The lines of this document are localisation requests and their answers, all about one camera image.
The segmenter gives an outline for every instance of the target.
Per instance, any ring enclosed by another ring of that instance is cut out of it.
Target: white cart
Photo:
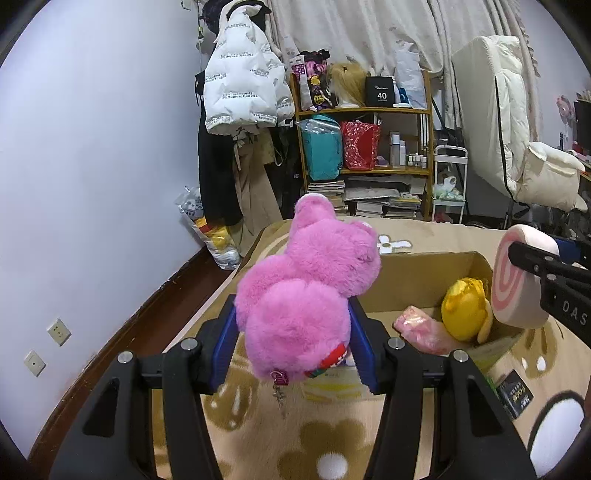
[[[439,152],[441,150],[445,150],[447,153],[450,150],[456,151],[458,152],[458,155],[440,155]],[[464,208],[466,207],[466,183],[468,181],[468,150],[466,150],[465,148],[462,147],[453,147],[450,145],[439,145],[436,149],[435,149],[435,169],[434,169],[434,175],[435,178],[433,180],[433,186],[435,186],[437,184],[437,175],[439,172],[439,164],[440,163],[453,163],[455,165],[464,165],[464,179],[463,179],[463,197],[464,197],[464,201],[463,202],[452,202],[451,200],[438,200],[435,197],[433,197],[433,215],[431,216],[431,221],[435,220],[435,209],[437,209],[437,207],[461,207],[462,208],[462,212],[460,213],[460,223],[462,222],[463,218],[464,218]]]

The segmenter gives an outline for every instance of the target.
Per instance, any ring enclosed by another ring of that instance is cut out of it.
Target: pink plastic bag
[[[423,353],[448,355],[467,345],[452,337],[442,322],[433,320],[424,311],[410,306],[392,325],[402,338]]]

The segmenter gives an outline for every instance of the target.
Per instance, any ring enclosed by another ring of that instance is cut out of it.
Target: black box
[[[396,103],[392,77],[365,79],[365,104],[369,107],[392,107]]]
[[[531,390],[527,388],[527,385],[515,370],[506,376],[496,388],[496,392],[505,409],[515,420],[534,399]]]

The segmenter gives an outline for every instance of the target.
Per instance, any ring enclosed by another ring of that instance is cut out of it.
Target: white bottle
[[[400,141],[400,166],[406,166],[406,142],[404,140]]]
[[[398,167],[400,165],[400,134],[390,132],[390,166]]]

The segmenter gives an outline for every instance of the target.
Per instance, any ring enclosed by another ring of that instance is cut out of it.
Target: pink plush toy
[[[252,267],[238,285],[236,319],[258,377],[279,371],[301,380],[344,357],[348,298],[377,278],[377,244],[369,225],[337,220],[326,197],[300,199],[285,253]]]

